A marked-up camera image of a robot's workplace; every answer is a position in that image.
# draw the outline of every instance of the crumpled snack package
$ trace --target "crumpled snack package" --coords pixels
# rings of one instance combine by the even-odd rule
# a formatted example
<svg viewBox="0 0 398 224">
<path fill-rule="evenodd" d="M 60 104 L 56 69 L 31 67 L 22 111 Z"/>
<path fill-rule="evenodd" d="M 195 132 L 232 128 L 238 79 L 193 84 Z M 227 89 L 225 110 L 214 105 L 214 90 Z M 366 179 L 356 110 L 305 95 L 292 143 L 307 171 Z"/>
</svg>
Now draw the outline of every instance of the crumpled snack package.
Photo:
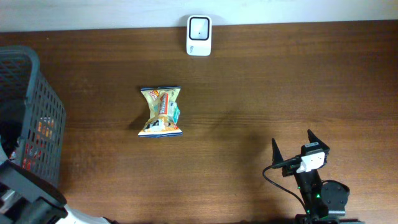
<svg viewBox="0 0 398 224">
<path fill-rule="evenodd" d="M 180 89 L 180 86 L 141 88 L 141 93 L 149 105 L 150 118 L 139 132 L 139 137 L 161 138 L 182 135 L 177 126 L 180 110 L 175 102 Z"/>
</svg>

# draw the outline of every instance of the black mesh basket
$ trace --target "black mesh basket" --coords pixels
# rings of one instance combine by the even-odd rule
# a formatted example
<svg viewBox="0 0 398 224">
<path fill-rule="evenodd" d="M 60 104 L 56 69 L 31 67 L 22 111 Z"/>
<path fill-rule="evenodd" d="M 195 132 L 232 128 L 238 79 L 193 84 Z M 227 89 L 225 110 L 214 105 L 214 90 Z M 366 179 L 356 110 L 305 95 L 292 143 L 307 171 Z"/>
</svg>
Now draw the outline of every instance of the black mesh basket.
<svg viewBox="0 0 398 224">
<path fill-rule="evenodd" d="M 11 161 L 58 185 L 66 112 L 28 47 L 0 47 L 0 137 Z"/>
</svg>

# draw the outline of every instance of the snack bag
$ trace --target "snack bag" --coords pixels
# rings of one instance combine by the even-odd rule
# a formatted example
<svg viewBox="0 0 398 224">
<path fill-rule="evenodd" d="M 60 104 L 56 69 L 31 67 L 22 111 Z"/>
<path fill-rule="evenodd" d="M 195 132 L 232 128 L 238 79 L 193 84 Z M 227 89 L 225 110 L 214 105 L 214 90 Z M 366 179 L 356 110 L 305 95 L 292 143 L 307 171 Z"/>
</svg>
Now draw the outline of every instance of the snack bag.
<svg viewBox="0 0 398 224">
<path fill-rule="evenodd" d="M 176 125 L 180 110 L 175 100 L 180 89 L 180 86 L 141 88 L 141 93 L 149 105 L 150 118 L 139 132 L 139 137 L 161 138 L 182 135 L 182 131 Z"/>
</svg>

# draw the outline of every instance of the white device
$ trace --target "white device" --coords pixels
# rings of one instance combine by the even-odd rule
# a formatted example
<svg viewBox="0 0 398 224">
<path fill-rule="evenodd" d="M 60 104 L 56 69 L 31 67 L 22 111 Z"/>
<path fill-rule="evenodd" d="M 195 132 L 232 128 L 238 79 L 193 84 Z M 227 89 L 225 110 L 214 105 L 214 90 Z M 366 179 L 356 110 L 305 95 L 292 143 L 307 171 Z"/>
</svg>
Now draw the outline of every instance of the white device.
<svg viewBox="0 0 398 224">
<path fill-rule="evenodd" d="M 317 169 L 323 165 L 324 160 L 324 152 L 318 152 L 309 156 L 302 156 L 300 167 L 297 169 L 297 173 L 299 174 L 304 171 L 310 172 L 311 170 Z"/>
<path fill-rule="evenodd" d="M 92 217 L 65 205 L 68 212 L 66 218 L 61 218 L 57 224 L 110 224 L 103 217 Z"/>
<path fill-rule="evenodd" d="M 211 18 L 190 16 L 187 21 L 187 53 L 192 56 L 208 56 L 211 52 Z"/>
</svg>

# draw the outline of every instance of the wood grain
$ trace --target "wood grain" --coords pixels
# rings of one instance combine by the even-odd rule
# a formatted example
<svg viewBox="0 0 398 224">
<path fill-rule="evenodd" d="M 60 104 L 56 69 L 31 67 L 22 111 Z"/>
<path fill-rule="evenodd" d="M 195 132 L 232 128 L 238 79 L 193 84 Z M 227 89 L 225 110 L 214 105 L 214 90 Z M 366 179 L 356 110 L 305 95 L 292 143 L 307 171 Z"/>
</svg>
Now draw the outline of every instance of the wood grain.
<svg viewBox="0 0 398 224">
<path fill-rule="evenodd" d="M 323 179 L 351 188 L 347 218 L 398 220 L 398 22 L 217 26 L 209 57 L 185 29 L 1 34 L 31 46 L 67 111 L 60 190 L 121 223 L 233 223 L 302 213 L 264 181 L 311 129 L 330 147 Z M 183 136 L 142 139 L 142 86 L 181 85 Z M 269 175 L 295 190 L 294 178 Z"/>
</svg>

